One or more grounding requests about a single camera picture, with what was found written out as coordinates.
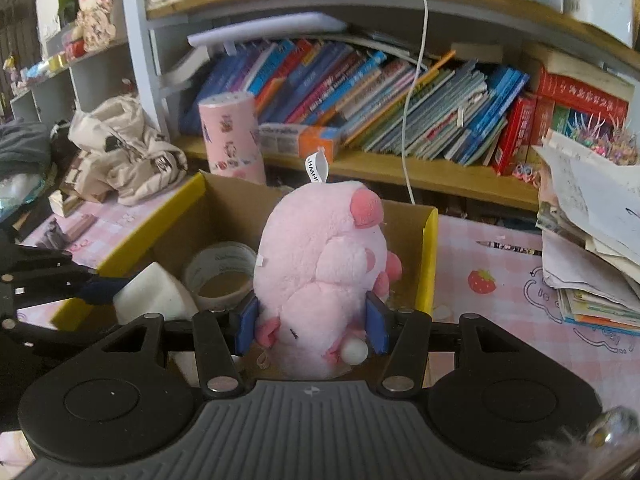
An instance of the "plush pig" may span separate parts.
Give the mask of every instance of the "plush pig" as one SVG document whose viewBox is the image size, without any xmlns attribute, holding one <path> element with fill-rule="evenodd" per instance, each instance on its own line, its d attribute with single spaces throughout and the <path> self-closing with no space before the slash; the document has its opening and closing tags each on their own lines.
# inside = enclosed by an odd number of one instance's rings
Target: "plush pig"
<svg viewBox="0 0 640 480">
<path fill-rule="evenodd" d="M 329 379 L 367 357 L 365 295 L 401 275 L 386 250 L 380 198 L 359 182 L 312 183 L 285 196 L 262 233 L 256 341 L 293 379 Z"/>
</svg>

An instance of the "clear adhesive tape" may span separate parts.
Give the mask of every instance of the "clear adhesive tape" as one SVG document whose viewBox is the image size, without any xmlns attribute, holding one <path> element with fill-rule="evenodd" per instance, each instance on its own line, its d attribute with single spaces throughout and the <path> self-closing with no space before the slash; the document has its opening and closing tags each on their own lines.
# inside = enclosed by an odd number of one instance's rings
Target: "clear adhesive tape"
<svg viewBox="0 0 640 480">
<path fill-rule="evenodd" d="M 251 247 L 237 242 L 222 242 L 200 251 L 193 257 L 184 271 L 182 282 L 193 296 L 199 310 L 226 310 L 235 307 L 254 286 L 256 254 Z M 211 278 L 226 272 L 241 272 L 249 279 L 239 290 L 219 296 L 205 298 L 199 295 L 202 287 Z"/>
</svg>

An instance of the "pink checkered tablecloth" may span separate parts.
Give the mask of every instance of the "pink checkered tablecloth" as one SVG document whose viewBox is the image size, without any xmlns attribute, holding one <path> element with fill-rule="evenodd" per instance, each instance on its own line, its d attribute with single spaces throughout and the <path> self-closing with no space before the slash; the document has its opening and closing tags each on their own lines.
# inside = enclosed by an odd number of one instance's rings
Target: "pink checkered tablecloth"
<svg viewBox="0 0 640 480">
<path fill-rule="evenodd" d="M 75 263 L 87 267 L 97 268 L 111 252 L 124 240 L 148 220 L 155 211 L 170 200 L 180 186 L 172 187 L 157 196 L 136 206 L 128 207 L 118 203 L 118 197 L 112 194 L 104 203 L 84 202 L 68 218 L 51 215 L 37 227 L 33 233 L 24 239 L 23 245 L 35 246 L 42 238 L 49 221 L 56 219 L 63 231 L 67 226 L 79 219 L 83 214 L 96 216 L 97 221 L 82 234 L 78 240 L 66 250 L 73 253 Z M 55 301 L 43 305 L 32 306 L 18 311 L 18 318 L 31 324 L 54 328 L 50 323 L 53 315 L 62 305 L 62 301 Z"/>
<path fill-rule="evenodd" d="M 539 235 L 440 216 L 434 320 L 480 314 L 589 382 L 605 409 L 624 405 L 640 411 L 640 338 L 564 322 L 556 292 L 542 281 L 540 256 L 482 247 L 477 240 L 542 248 Z M 470 283 L 481 288 L 475 272 L 480 270 L 495 280 L 493 292 L 472 289 Z M 449 362 L 445 356 L 432 359 L 433 375 L 447 371 Z"/>
</svg>

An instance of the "pen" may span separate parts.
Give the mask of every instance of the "pen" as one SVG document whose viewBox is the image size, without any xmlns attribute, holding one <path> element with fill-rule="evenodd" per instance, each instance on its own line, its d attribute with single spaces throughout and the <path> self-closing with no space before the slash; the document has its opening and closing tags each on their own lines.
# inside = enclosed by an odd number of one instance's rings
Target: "pen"
<svg viewBox="0 0 640 480">
<path fill-rule="evenodd" d="M 531 256 L 542 256 L 542 251 L 539 251 L 537 249 L 526 249 L 523 247 L 518 247 L 516 245 L 501 244 L 498 242 L 476 242 L 476 244 L 482 245 L 482 247 L 502 249 L 503 251 L 513 251 L 514 253 L 530 254 Z"/>
</svg>

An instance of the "pink tissue canister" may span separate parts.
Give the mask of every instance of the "pink tissue canister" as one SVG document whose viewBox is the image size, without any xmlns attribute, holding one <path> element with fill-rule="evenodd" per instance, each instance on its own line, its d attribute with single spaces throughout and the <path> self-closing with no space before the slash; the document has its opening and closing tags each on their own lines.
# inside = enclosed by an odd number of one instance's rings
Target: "pink tissue canister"
<svg viewBox="0 0 640 480">
<path fill-rule="evenodd" d="M 249 92 L 226 92 L 200 101 L 209 171 L 264 184 L 255 100 Z"/>
</svg>

